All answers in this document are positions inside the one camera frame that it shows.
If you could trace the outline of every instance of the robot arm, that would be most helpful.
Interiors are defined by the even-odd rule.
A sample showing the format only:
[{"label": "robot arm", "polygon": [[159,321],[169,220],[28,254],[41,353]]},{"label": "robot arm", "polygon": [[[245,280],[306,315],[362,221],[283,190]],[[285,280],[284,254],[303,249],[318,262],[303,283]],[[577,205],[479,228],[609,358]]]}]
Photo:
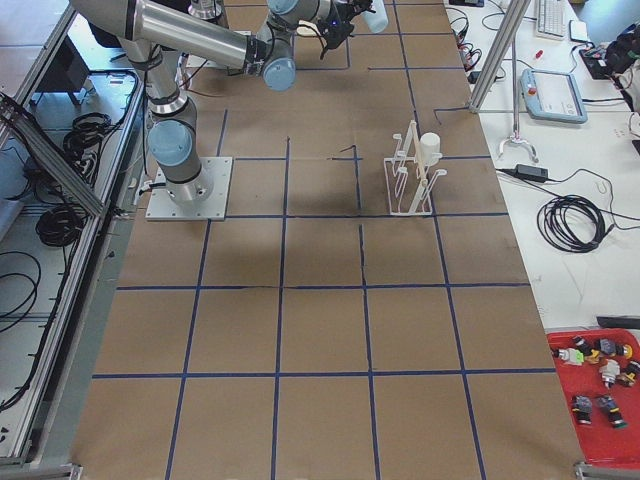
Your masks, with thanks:
[{"label": "robot arm", "polygon": [[162,168],[168,195],[177,203],[206,201],[214,179],[204,173],[195,151],[195,106],[163,62],[158,45],[261,74],[270,88],[283,91],[295,80],[291,37],[301,20],[317,25],[326,51],[349,36],[356,15],[371,13],[372,1],[382,5],[382,0],[268,0],[269,14],[262,28],[257,36],[246,36],[203,21],[215,18],[216,0],[192,1],[191,15],[151,0],[70,1],[90,22],[119,38],[144,78],[154,119],[149,148]]}]

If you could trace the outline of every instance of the metal mounting plate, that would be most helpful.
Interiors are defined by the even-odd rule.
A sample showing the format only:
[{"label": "metal mounting plate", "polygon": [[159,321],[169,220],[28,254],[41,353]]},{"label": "metal mounting plate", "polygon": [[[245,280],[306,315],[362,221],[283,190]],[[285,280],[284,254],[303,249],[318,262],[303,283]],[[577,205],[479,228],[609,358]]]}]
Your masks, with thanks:
[{"label": "metal mounting plate", "polygon": [[[205,200],[176,203],[164,188],[151,192],[145,217],[147,220],[224,220],[233,168],[232,157],[201,157],[202,171],[213,181],[213,191]],[[161,169],[155,179],[164,183]]]}]

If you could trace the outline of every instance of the wire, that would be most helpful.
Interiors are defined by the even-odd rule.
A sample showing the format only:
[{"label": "wire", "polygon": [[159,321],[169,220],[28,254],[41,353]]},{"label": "wire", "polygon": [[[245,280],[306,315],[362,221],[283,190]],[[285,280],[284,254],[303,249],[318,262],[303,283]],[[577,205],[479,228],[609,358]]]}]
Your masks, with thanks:
[{"label": "wire", "polygon": [[573,66],[571,67],[571,70],[569,70],[569,73],[573,73],[573,71],[578,68],[578,61],[576,60],[576,56],[575,56],[575,51],[577,49],[579,49],[580,47],[588,47],[589,45],[591,45],[591,48],[595,48],[595,44],[593,42],[582,42],[579,43],[577,45],[574,45],[573,47],[571,47],[571,50],[569,51],[569,56],[571,57],[571,62],[573,64]]},{"label": "wire", "polygon": [[84,219],[77,210],[78,206],[65,203],[45,212],[36,223],[40,241],[49,247],[67,247],[78,240]]},{"label": "wire", "polygon": [[269,29],[269,32],[271,33],[271,49],[269,50],[269,54],[264,59],[264,62],[267,63],[267,61],[271,59],[271,55],[273,55],[273,50],[276,48],[276,32],[273,31],[273,27],[271,26],[271,23],[265,22],[265,25],[267,26],[267,28]]},{"label": "wire", "polygon": [[[151,62],[156,51],[160,48],[159,44],[156,44],[150,51],[149,56],[147,57],[147,63]],[[147,80],[149,78],[148,70],[144,71],[144,76],[142,79],[144,88],[144,92],[142,95],[142,169],[144,170],[144,174],[146,177],[149,177],[149,170],[147,169],[147,106],[148,106],[148,97],[147,97]],[[185,80],[184,83],[188,82],[193,78],[193,75]]]},{"label": "wire", "polygon": [[625,100],[622,97],[617,97],[617,98],[599,98],[595,100],[592,98],[583,98],[582,101],[586,103],[600,103],[600,102],[619,102],[619,101],[624,102]]},{"label": "wire", "polygon": [[[573,230],[569,214],[584,216],[594,226],[593,237],[583,241]],[[600,246],[614,225],[606,227],[601,210],[579,195],[559,196],[544,204],[538,211],[538,231],[546,242],[562,252],[588,253]]]},{"label": "wire", "polygon": [[18,310],[24,307],[27,303],[29,303],[29,305],[24,310],[24,312],[20,313],[16,320],[11,322],[8,326],[0,329],[0,333],[6,332],[7,330],[10,330],[11,328],[15,327],[18,323],[24,320],[27,317],[27,315],[29,315],[29,313],[31,312],[31,309],[36,303],[36,300],[38,299],[38,286],[40,285],[40,280],[42,278],[42,266],[40,265],[40,262],[38,261],[38,259],[33,255],[26,252],[18,251],[18,250],[12,250],[8,252],[0,253],[0,257],[6,256],[6,255],[21,255],[31,259],[36,266],[37,275],[35,279],[31,275],[27,275],[26,273],[22,273],[22,272],[12,272],[12,273],[5,273],[3,275],[0,275],[0,280],[3,280],[5,278],[17,277],[17,278],[24,278],[31,284],[31,290],[29,294],[25,297],[25,299],[22,302],[20,302],[20,304],[18,304],[16,307],[11,309],[10,311],[0,314],[0,319],[9,318],[12,315],[14,315],[16,312],[18,312]]},{"label": "wire", "polygon": [[178,88],[182,88],[186,84],[191,82],[191,80],[193,80],[193,77],[195,77],[198,74],[198,72],[200,72],[200,70],[202,70],[204,68],[204,66],[207,64],[208,61],[209,60],[205,60],[204,62],[202,62],[202,65],[200,65],[198,68],[196,68],[195,72],[193,72],[191,75],[189,75],[184,82],[182,82],[180,85],[178,85]]},{"label": "wire", "polygon": [[324,54],[325,54],[325,49],[327,48],[326,44],[324,43],[324,40],[322,39],[322,35],[320,35],[315,28],[310,27],[309,25],[305,25],[304,23],[299,23],[296,29],[298,28],[306,28],[307,30],[311,30],[315,34],[315,37],[318,39],[318,41],[320,42],[320,46],[322,47],[322,54],[320,55],[320,59],[322,60],[322,57],[324,57]]},{"label": "wire", "polygon": [[[513,175],[505,169],[499,169],[498,171],[513,177]],[[623,227],[617,222],[618,218],[624,218],[633,222],[640,222],[640,218],[623,215],[613,211],[615,195],[613,191],[613,184],[608,178],[592,170],[579,168],[566,178],[561,180],[550,179],[549,182],[558,185],[571,180],[582,172],[593,175],[607,184],[610,192],[608,209],[600,208],[587,198],[579,195],[559,195],[528,180],[518,179],[521,182],[554,197],[538,211],[538,230],[550,245],[564,252],[587,253],[593,251],[598,248],[600,243],[614,228],[621,231],[640,229],[640,225]],[[569,222],[567,221],[567,215],[569,213],[582,215],[593,224],[594,235],[591,240],[588,242],[582,241],[572,230]],[[612,224],[609,225],[608,228],[605,227],[603,214],[611,216]]]},{"label": "wire", "polygon": [[0,150],[0,152],[15,152],[16,155],[18,156],[18,158],[20,159],[20,161],[22,162],[22,165],[25,165],[27,162],[24,158],[22,158],[22,155],[20,155],[20,152],[18,151],[18,149],[16,147],[7,147],[7,148],[3,148],[2,150]]},{"label": "wire", "polygon": [[[490,13],[489,15],[485,15],[484,17],[482,17],[481,23],[482,23],[482,26],[483,26],[484,28],[486,28],[487,30],[491,30],[492,32],[497,32],[497,31],[499,31],[499,30],[500,30],[500,26],[498,26],[498,27],[496,27],[496,28],[494,28],[494,27],[490,27],[489,25],[487,25],[487,24],[485,23],[485,21],[486,21],[488,18],[491,18],[491,17],[503,17],[503,16],[506,14],[506,11],[505,11],[505,9],[504,9],[504,8],[502,8],[499,4],[497,4],[497,3],[496,3],[496,2],[494,2],[493,0],[488,0],[488,1],[489,1],[490,3],[493,3],[496,7],[498,7],[498,10],[500,10],[500,11],[499,11],[499,12],[495,12],[495,13]],[[527,17],[527,16],[524,16],[524,17],[522,17],[522,18],[524,18],[525,20],[533,20],[534,22],[535,22],[536,20],[538,20],[536,17]]]},{"label": "wire", "polygon": [[627,127],[629,128],[629,134],[631,134],[632,136],[636,137],[636,138],[640,138],[640,134],[636,133],[633,131],[633,128],[631,128],[631,120],[633,120],[633,116],[638,113],[638,112],[633,112],[631,115],[629,115],[629,122],[627,124]]},{"label": "wire", "polygon": [[[461,17],[454,18],[453,20],[451,20],[451,22],[449,22],[449,26],[451,27],[451,30],[453,30],[453,33],[455,34],[458,41],[458,46],[460,46],[460,44],[464,42],[465,38],[467,37],[467,33],[469,32],[469,17],[459,8],[445,7],[445,10],[453,10],[462,15]],[[462,27],[459,32],[456,32],[455,28],[453,28],[453,24],[459,22],[460,20],[464,20],[464,27]]]},{"label": "wire", "polygon": [[487,21],[487,19],[489,19],[491,17],[503,17],[503,16],[504,16],[504,13],[502,13],[502,12],[490,13],[489,15],[485,15],[484,17],[482,17],[482,20],[481,20],[482,26],[484,28],[486,28],[487,30],[491,30],[492,32],[497,32],[498,30],[500,30],[500,27],[497,27],[497,28],[490,27],[485,22]]},{"label": "wire", "polygon": [[65,270],[62,274],[62,279],[60,282],[60,286],[58,287],[58,291],[55,297],[55,301],[53,307],[51,308],[51,313],[49,313],[49,317],[47,318],[47,322],[45,323],[42,329],[42,336],[40,337],[40,343],[38,344],[38,349],[32,355],[33,362],[31,364],[31,369],[29,374],[27,375],[27,379],[25,382],[16,388],[15,393],[6,400],[2,400],[0,402],[0,413],[14,407],[25,395],[25,393],[31,388],[31,382],[33,381],[36,372],[38,371],[38,366],[40,365],[40,359],[42,358],[42,354],[44,353],[44,349],[47,344],[47,339],[49,337],[49,331],[51,330],[51,326],[53,325],[54,320],[58,315],[58,308],[60,307],[60,303],[62,302],[62,291],[66,285],[67,279],[71,273],[71,259],[75,256],[75,252],[77,249],[77,243],[72,247],[71,252],[69,253],[69,258],[67,259],[66,252],[63,249],[63,254],[65,258]]},{"label": "wire", "polygon": [[102,142],[114,129],[111,117],[104,113],[92,112],[80,115],[73,120],[72,129],[62,141],[62,148],[67,154],[67,162],[91,186],[95,185],[100,164],[100,155],[85,155],[85,151],[98,145],[102,150]]},{"label": "wire", "polygon": [[501,76],[497,76],[496,77],[496,81],[499,80],[504,80],[505,78],[507,78],[507,71],[504,69],[504,67],[502,65],[500,65],[498,67],[498,71],[502,70],[502,75]]}]

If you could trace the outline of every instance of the grid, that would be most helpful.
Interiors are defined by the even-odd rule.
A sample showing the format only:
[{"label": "grid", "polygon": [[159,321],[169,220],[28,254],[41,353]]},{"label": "grid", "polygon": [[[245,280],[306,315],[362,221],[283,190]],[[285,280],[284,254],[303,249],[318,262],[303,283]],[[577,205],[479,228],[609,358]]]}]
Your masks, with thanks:
[{"label": "grid", "polygon": [[[197,77],[194,90],[224,95],[195,100],[200,154],[236,154],[229,215],[138,215],[74,449],[90,478],[572,478],[575,435],[479,121],[433,115],[468,95],[445,10],[388,11],[389,33],[358,34],[324,64],[298,39],[286,98]],[[255,30],[258,12],[231,6],[230,24]],[[390,90],[370,107],[355,82]],[[398,220],[382,157],[412,118],[440,134],[450,175],[433,217]],[[114,465],[114,434],[153,453]]]}]

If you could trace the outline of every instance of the white table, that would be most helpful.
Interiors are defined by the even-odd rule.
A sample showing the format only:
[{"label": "white table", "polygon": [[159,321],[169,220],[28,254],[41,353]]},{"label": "white table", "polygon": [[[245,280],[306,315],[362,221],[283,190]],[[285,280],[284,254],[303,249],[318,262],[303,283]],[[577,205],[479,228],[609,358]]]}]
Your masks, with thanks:
[{"label": "white table", "polygon": [[[527,16],[533,16],[533,1]],[[487,2],[484,8],[460,7],[469,17],[467,41],[480,47],[484,55],[496,32],[482,26],[481,20],[498,9]],[[449,18],[460,14],[448,10]],[[575,19],[566,3],[567,22]],[[499,17],[489,18],[491,26],[499,25]],[[459,29],[464,22],[455,24]],[[570,50],[576,43],[568,36],[561,42],[534,36],[534,22],[523,20],[517,33],[518,58],[535,68],[569,71],[573,67]],[[535,54],[543,50],[536,60]],[[620,93],[613,83],[592,80],[582,60],[575,52],[574,70],[583,98],[617,98]],[[476,67],[481,69],[481,60]],[[504,81],[494,83],[481,106],[480,121],[487,145],[497,169],[513,168],[518,163],[532,165],[523,148],[507,146],[498,158],[498,145],[512,128],[511,63],[504,62]],[[520,110],[525,112],[521,103]],[[640,216],[640,155],[631,144],[628,131],[631,112],[622,102],[587,105],[589,120],[583,125],[566,125],[533,120],[522,113],[521,134],[538,150],[540,166],[549,169],[549,176],[562,179],[579,168],[588,168],[611,180],[615,190],[613,209],[616,212]],[[640,315],[640,230],[614,230],[594,252],[563,253],[548,245],[537,229],[537,212],[551,197],[510,177],[499,175],[509,215],[520,245],[527,273],[547,330],[593,327],[596,315]],[[608,208],[610,192],[602,181],[588,174],[579,174],[561,185],[547,185],[559,194],[578,194],[589,198],[601,208]],[[611,217],[605,215],[607,225]],[[623,226],[633,223],[625,220]]]}]

